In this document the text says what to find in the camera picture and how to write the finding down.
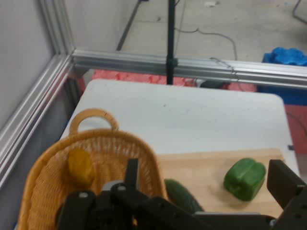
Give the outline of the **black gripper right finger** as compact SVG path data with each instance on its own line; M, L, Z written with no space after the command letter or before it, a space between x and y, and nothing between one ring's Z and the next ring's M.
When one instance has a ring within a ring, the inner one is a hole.
M305 230L307 228L307 184L283 161L270 160L267 188L283 209L272 229Z

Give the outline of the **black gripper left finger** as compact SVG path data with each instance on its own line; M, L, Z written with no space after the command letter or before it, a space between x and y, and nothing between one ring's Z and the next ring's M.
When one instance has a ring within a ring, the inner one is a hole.
M69 194L58 210L58 230L200 230L202 223L161 197L138 190L139 161L129 159L123 181L96 195Z

